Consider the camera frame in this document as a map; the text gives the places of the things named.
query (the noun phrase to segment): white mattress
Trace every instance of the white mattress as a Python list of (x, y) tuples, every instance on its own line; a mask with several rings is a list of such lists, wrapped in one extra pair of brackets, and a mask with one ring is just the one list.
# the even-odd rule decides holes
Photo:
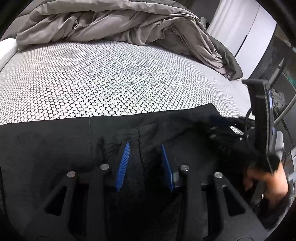
[(182, 110), (244, 116), (248, 90), (188, 57), (123, 42), (58, 42), (17, 52), (0, 72), (0, 124)]

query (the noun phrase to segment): wall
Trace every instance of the wall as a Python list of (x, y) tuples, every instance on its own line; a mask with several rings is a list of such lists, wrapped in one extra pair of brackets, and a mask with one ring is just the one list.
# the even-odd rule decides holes
[(206, 18), (210, 23), (215, 15), (220, 0), (195, 0), (192, 8), (190, 9), (199, 18)]

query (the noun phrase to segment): person's arm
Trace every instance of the person's arm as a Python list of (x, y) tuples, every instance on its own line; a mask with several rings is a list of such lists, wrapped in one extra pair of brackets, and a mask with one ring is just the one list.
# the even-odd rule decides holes
[(266, 183), (264, 200), (260, 205), (258, 217), (265, 228), (272, 229), (290, 204), (291, 188), (289, 188), (282, 163), (274, 174), (249, 168), (243, 180), (246, 191), (253, 186), (253, 180)]

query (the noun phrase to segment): black sleeve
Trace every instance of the black sleeve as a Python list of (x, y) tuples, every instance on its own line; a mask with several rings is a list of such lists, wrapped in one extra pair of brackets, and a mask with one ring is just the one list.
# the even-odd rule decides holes
[(269, 210), (268, 208), (268, 201), (263, 199), (258, 207), (258, 218), (260, 219), (263, 226), (270, 230), (273, 229), (281, 217), (286, 213), (287, 209), (290, 207), (291, 204), (291, 194), (293, 193), (293, 186), (289, 185), (289, 190), (286, 196), (281, 200), (281, 202), (277, 205), (276, 208), (273, 210)]

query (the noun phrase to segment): crumpled fabric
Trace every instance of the crumpled fabric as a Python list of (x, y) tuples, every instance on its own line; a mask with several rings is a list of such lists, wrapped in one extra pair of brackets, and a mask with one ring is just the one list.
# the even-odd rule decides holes
[(155, 42), (178, 54), (192, 55), (229, 78), (221, 55), (202, 21), (171, 0), (55, 0), (40, 5), (17, 34), (20, 49), (61, 39), (108, 39), (136, 45)]

